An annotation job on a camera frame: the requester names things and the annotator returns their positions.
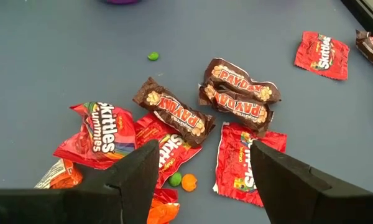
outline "purple object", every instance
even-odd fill
[[[140,0],[106,0],[106,1],[112,4],[131,4],[131,3],[137,3]]]

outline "robotic claw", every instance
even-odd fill
[[[150,141],[72,189],[0,190],[0,224],[146,223],[158,163],[158,142]],[[367,190],[260,141],[251,147],[251,165],[271,223],[373,223]]]

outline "green candy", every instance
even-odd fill
[[[149,60],[157,60],[159,58],[159,53],[157,52],[152,52],[150,54],[148,54],[148,59]]]
[[[176,187],[178,185],[181,184],[181,180],[182,180],[182,175],[180,172],[176,172],[175,174],[173,174],[169,179],[168,179],[168,183],[172,186],[172,187]]]

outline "blue table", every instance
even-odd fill
[[[373,65],[355,48],[355,29],[338,0],[0,0],[0,188],[33,187],[57,161],[53,151],[81,123],[70,105],[107,101],[134,119],[146,114],[131,98],[152,76],[218,117],[181,168],[198,188],[180,190],[172,223],[268,223],[263,208],[211,189],[221,123],[235,119],[198,106],[197,86],[210,60],[223,57],[279,87],[270,128],[288,134],[287,154],[373,191]],[[347,81],[293,66],[304,30],[351,47]],[[146,59],[152,51],[157,62]]]

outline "brown candy wrapper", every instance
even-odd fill
[[[370,32],[356,31],[356,47],[373,63],[373,37]]]
[[[271,82],[256,82],[238,66],[222,58],[214,58],[205,71],[205,83],[211,80],[216,89],[232,90],[258,102],[276,103],[280,92]]]
[[[231,90],[215,89],[211,80],[199,87],[199,103],[211,104],[215,110],[235,114],[258,137],[265,135],[274,114],[266,103],[257,102]]]
[[[141,107],[154,112],[158,119],[180,132],[192,147],[199,146],[215,127],[215,118],[191,109],[170,90],[149,77],[132,99]]]

